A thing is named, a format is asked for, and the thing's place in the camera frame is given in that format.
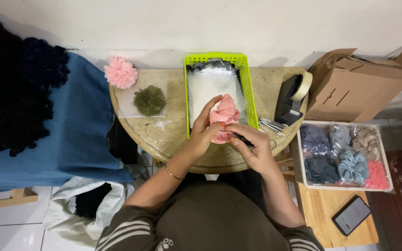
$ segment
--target striped sleeve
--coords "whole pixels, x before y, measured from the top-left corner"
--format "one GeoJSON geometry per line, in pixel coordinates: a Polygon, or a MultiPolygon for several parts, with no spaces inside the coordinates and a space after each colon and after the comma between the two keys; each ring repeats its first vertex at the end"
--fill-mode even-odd
{"type": "Polygon", "coordinates": [[[292,251],[324,251],[309,226],[282,228],[278,231],[286,238],[292,251]]]}
{"type": "Polygon", "coordinates": [[[156,216],[143,208],[127,206],[117,212],[100,236],[95,251],[151,251],[156,246],[156,216]]]}

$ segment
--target plastic basket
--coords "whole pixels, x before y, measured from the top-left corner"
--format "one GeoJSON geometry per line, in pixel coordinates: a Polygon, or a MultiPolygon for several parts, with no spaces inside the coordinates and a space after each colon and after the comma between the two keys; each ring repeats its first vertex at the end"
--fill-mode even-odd
{"type": "MultiPolygon", "coordinates": [[[[315,125],[317,127],[321,128],[327,128],[330,126],[332,122],[327,122],[327,121],[303,121],[303,125],[305,124],[310,124],[310,125],[315,125]]],[[[353,125],[352,123],[341,123],[338,122],[337,124],[343,125],[343,126],[351,126],[353,125]]],[[[359,124],[361,126],[367,127],[367,128],[376,128],[376,125],[371,125],[371,124],[359,124]]],[[[381,140],[381,134],[379,130],[375,130],[377,133],[377,140],[379,142],[379,147],[380,147],[380,159],[379,161],[382,164],[382,167],[384,168],[384,174],[387,178],[387,182],[389,184],[389,188],[387,189],[373,189],[373,188],[359,188],[359,187],[341,187],[341,186],[332,186],[332,185],[311,185],[308,183],[308,180],[306,179],[306,173],[305,173],[305,164],[303,162],[303,150],[302,150],[302,145],[301,145],[301,140],[300,140],[300,130],[297,131],[296,137],[292,141],[292,149],[293,149],[293,166],[294,166],[294,175],[296,177],[296,181],[299,183],[303,183],[307,188],[311,189],[330,189],[330,190],[347,190],[347,191],[370,191],[370,192],[389,192],[392,191],[394,186],[392,182],[392,177],[390,176],[390,170],[387,165],[387,159],[385,158],[385,151],[384,151],[384,146],[382,144],[381,140]]]]}
{"type": "Polygon", "coordinates": [[[251,75],[249,72],[248,57],[244,54],[228,54],[223,52],[209,52],[204,54],[190,54],[184,59],[185,75],[185,105],[187,111],[187,138],[190,137],[190,122],[188,121],[188,89],[187,89],[187,68],[186,65],[193,66],[195,63],[204,63],[215,60],[226,60],[235,65],[236,70],[240,70],[241,86],[243,88],[244,100],[246,102],[246,116],[248,125],[258,130],[258,117],[255,110],[254,94],[252,93],[251,75]]]}

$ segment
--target white stripe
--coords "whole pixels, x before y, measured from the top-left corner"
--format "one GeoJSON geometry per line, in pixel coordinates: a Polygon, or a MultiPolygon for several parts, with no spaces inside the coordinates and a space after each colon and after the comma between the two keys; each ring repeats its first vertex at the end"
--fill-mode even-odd
{"type": "Polygon", "coordinates": [[[317,248],[317,246],[314,243],[309,242],[309,241],[305,241],[305,240],[302,240],[302,239],[290,239],[289,240],[289,243],[293,243],[293,242],[303,242],[303,243],[306,243],[306,244],[312,246],[313,248],[316,248],[317,251],[320,250],[319,248],[317,248]]]}
{"type": "Polygon", "coordinates": [[[131,232],[129,234],[126,234],[122,237],[119,237],[117,239],[115,239],[114,241],[110,242],[108,245],[106,245],[101,251],[105,251],[107,250],[110,246],[116,244],[117,242],[120,242],[128,237],[134,236],[134,235],[150,235],[150,232],[147,231],[135,231],[135,232],[131,232]]]}
{"type": "Polygon", "coordinates": [[[149,225],[149,224],[146,223],[145,221],[124,222],[124,223],[120,224],[110,235],[101,238],[101,239],[99,240],[99,245],[100,245],[102,242],[104,242],[105,240],[107,240],[107,239],[108,239],[112,234],[114,234],[114,232],[115,232],[116,230],[118,230],[119,228],[124,227],[124,226],[134,225],[134,224],[149,225]]]}
{"type": "Polygon", "coordinates": [[[317,250],[315,250],[313,247],[308,246],[308,245],[303,245],[303,244],[293,244],[293,245],[291,245],[291,247],[299,247],[299,248],[308,249],[308,250],[310,250],[310,251],[317,251],[317,250]]]}
{"type": "Polygon", "coordinates": [[[147,226],[147,225],[134,225],[134,226],[131,226],[131,227],[124,228],[124,229],[122,229],[122,230],[120,230],[120,231],[117,231],[115,234],[110,235],[109,239],[106,240],[105,243],[100,243],[100,244],[99,244],[99,247],[96,248],[95,251],[100,250],[106,243],[108,243],[109,240],[113,239],[114,237],[116,237],[116,236],[118,236],[118,235],[121,235],[121,234],[123,234],[123,233],[125,233],[125,232],[128,232],[128,231],[130,231],[130,230],[135,230],[135,229],[140,229],[140,228],[150,230],[150,227],[147,226]]]}

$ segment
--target olive green sweatshirt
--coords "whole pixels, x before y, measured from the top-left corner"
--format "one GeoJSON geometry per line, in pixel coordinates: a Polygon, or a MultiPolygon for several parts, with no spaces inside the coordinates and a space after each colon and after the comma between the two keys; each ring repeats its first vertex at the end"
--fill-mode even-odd
{"type": "Polygon", "coordinates": [[[172,197],[159,215],[127,206],[115,214],[96,251],[323,251],[310,227],[270,220],[235,188],[203,182],[172,197]]]}

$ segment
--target wall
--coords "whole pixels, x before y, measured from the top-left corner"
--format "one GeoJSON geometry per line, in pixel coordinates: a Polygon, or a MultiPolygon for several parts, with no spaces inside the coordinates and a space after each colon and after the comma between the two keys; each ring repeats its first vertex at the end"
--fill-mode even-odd
{"type": "MultiPolygon", "coordinates": [[[[397,0],[0,0],[0,19],[99,68],[110,54],[139,68],[180,68],[199,51],[243,52],[253,67],[309,67],[336,48],[379,56],[402,48],[397,0]]],[[[386,108],[400,111],[402,93],[386,108]]]]}

